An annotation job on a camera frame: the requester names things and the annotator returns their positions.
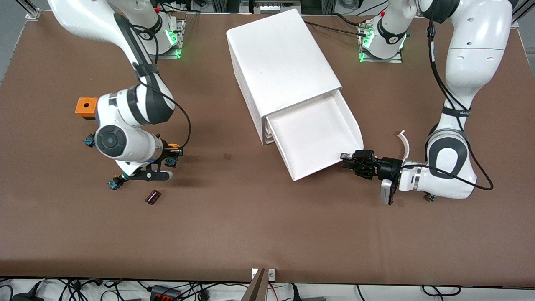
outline white box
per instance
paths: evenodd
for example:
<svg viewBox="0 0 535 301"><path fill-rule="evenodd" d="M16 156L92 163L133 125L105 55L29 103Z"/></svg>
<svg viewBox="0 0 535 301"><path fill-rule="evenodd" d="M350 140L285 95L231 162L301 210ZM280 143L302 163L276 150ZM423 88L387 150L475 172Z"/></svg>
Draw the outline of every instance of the white box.
<svg viewBox="0 0 535 301"><path fill-rule="evenodd" d="M227 31L234 74L256 130L293 180L363 149L342 86L296 10Z"/></svg>

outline brown tabletop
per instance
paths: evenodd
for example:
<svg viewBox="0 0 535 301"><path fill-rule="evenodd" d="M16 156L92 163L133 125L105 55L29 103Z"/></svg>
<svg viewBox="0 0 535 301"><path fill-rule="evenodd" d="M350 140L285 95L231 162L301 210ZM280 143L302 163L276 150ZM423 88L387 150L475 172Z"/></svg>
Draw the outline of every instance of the brown tabletop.
<svg viewBox="0 0 535 301"><path fill-rule="evenodd" d="M82 143L96 124L74 107L136 84L132 68L117 47L70 34L50 12L29 22L0 87L0 274L247 281L269 267L279 282L535 285L535 81L517 31L466 126L495 189L433 203L398 192L388 207L378 180L337 164L292 182L277 147L262 146L225 36L258 18L197 16L182 58L159 61L192 138L172 180L118 191L106 183L120 169ZM351 30L335 17L307 20ZM410 157L424 160L439 119L426 27L413 22L403 64L359 63L354 36L311 29L365 148L380 157L402 156L405 129ZM437 29L443 72L452 28ZM187 132L178 110L146 129L177 143ZM149 206L152 189L163 195Z"/></svg>

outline robotic arm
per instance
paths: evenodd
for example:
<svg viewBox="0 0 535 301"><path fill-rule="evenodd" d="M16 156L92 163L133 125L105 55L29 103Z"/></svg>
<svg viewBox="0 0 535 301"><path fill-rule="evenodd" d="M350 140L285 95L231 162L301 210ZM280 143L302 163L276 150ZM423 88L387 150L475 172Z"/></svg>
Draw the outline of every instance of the robotic arm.
<svg viewBox="0 0 535 301"><path fill-rule="evenodd" d="M381 201L388 205L392 204L397 188L427 192L430 201L436 196L452 199L470 196L477 176L470 162L471 156L475 158L464 124L470 116L474 96L492 79L501 62L511 25L512 6L507 0L390 0L383 17L368 21L371 23L367 26L369 40L363 47L379 58L393 57L417 9L428 19L439 23L449 20L454 26L446 62L446 84L441 86L446 100L440 121L427 138L426 162L378 159L369 150L341 156L343 167L361 177L378 176L382 180ZM430 26L427 34L430 60L436 72L434 26Z"/></svg>
<svg viewBox="0 0 535 301"><path fill-rule="evenodd" d="M152 64L137 29L123 15L115 13L105 0L48 1L56 19L69 32L121 48L140 82L128 89L103 95L96 103L98 129L94 144L123 170L122 175L109 182L109 187L116 190L129 179L170 179L170 171L160 171L161 162L165 160L167 166L176 166L182 148L169 145L159 135L140 127L166 122L176 103L160 78L157 66ZM138 5L146 2L136 1ZM149 19L156 14L152 7L151 12ZM150 168L152 164L158 165L157 170Z"/></svg>

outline red cable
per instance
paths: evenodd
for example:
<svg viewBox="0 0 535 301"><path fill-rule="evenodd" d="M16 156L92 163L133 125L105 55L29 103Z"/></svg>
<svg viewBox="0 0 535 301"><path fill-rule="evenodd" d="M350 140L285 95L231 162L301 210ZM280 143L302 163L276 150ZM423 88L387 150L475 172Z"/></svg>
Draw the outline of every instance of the red cable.
<svg viewBox="0 0 535 301"><path fill-rule="evenodd" d="M275 288L273 287L273 284L270 283L269 286L271 286L271 291L275 295L275 300L279 301L279 297L277 297L277 292L275 292Z"/></svg>

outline gray floor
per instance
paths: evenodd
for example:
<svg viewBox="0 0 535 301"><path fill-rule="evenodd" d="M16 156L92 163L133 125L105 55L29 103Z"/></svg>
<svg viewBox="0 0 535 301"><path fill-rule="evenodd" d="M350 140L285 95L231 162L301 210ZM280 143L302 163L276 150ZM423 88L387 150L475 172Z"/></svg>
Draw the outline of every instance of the gray floor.
<svg viewBox="0 0 535 301"><path fill-rule="evenodd" d="M32 0L37 7L49 9L46 0ZM26 11L15 0L2 0L0 3L0 83L9 66L20 32L26 22ZM535 10L519 22L520 35L528 55L531 70L535 74Z"/></svg>

